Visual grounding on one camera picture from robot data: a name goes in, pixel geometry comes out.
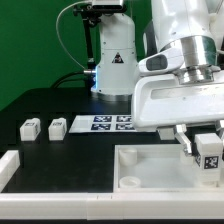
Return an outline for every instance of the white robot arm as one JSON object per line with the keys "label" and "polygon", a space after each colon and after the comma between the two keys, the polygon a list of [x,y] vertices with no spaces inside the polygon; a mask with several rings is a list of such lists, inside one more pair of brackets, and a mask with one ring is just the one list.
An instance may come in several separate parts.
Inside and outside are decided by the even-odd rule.
{"label": "white robot arm", "polygon": [[224,4],[223,0],[206,0],[210,13],[210,31],[216,43],[217,52],[220,52],[224,36]]}
{"label": "white robot arm", "polygon": [[[123,4],[123,0],[93,0],[92,8],[113,11]],[[100,20],[101,60],[96,67],[92,96],[107,101],[130,100],[137,67],[134,22],[124,13],[103,13]]]}
{"label": "white robot arm", "polygon": [[215,32],[217,36],[223,32],[215,28],[222,26],[217,23],[224,17],[222,10],[220,5],[215,21],[205,0],[152,0],[159,53],[139,62],[136,72],[144,77],[132,99],[137,130],[215,124],[224,119],[224,72],[216,66],[220,38],[214,38]]}

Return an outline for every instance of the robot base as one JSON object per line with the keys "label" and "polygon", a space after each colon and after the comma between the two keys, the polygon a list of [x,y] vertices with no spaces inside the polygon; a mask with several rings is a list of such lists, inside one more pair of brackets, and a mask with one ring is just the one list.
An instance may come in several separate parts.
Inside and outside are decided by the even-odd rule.
{"label": "robot base", "polygon": [[93,98],[97,98],[104,101],[110,101],[110,102],[131,101],[132,99],[132,94],[110,95],[110,94],[103,94],[103,93],[91,91],[91,95]]}

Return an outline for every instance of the black cable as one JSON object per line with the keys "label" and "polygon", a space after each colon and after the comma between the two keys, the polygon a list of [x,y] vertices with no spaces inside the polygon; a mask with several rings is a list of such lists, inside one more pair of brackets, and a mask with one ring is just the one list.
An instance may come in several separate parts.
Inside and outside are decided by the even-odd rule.
{"label": "black cable", "polygon": [[60,86],[61,84],[65,83],[65,82],[76,82],[76,81],[85,81],[85,79],[80,78],[80,79],[67,79],[67,80],[62,80],[57,85],[55,85],[54,88],[58,88],[58,86]]}
{"label": "black cable", "polygon": [[[221,51],[224,51],[224,38],[222,40]],[[220,68],[222,70],[224,70],[224,55],[223,54],[219,54],[217,60],[218,60],[218,65],[220,66]]]}
{"label": "black cable", "polygon": [[57,87],[55,87],[55,86],[57,86],[58,83],[60,83],[60,82],[63,81],[64,79],[67,79],[67,78],[72,77],[72,76],[75,76],[75,75],[82,75],[82,74],[84,74],[83,71],[80,71],[80,72],[71,72],[71,73],[69,73],[69,74],[67,74],[67,75],[64,75],[64,76],[62,76],[61,78],[59,78],[58,80],[56,80],[56,81],[51,85],[51,88],[57,88]]}

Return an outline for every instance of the small white block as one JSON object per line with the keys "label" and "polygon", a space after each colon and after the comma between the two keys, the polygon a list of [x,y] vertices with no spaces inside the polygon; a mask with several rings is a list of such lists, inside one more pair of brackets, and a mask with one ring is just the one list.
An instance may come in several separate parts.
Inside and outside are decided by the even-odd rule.
{"label": "small white block", "polygon": [[48,128],[50,141],[62,141],[67,132],[66,119],[54,119]]}
{"label": "small white block", "polygon": [[20,166],[19,152],[9,150],[0,159],[0,193]]}
{"label": "small white block", "polygon": [[195,143],[201,155],[222,154],[223,143],[215,133],[195,135]]}
{"label": "small white block", "polygon": [[40,119],[33,118],[26,120],[20,128],[21,141],[34,141],[40,131]]}

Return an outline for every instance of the white cube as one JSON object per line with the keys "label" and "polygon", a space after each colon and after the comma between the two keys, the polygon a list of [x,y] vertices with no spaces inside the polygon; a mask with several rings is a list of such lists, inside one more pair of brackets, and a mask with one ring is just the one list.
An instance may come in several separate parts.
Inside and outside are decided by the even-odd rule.
{"label": "white cube", "polygon": [[20,127],[20,137],[21,141],[34,141],[41,131],[40,119],[33,118],[28,119]]}
{"label": "white cube", "polygon": [[215,134],[195,135],[195,143],[198,153],[195,156],[198,164],[198,180],[206,182],[218,182],[221,175],[221,161],[223,153],[222,140]]}
{"label": "white cube", "polygon": [[50,141],[62,141],[67,132],[66,119],[54,119],[48,128]]}

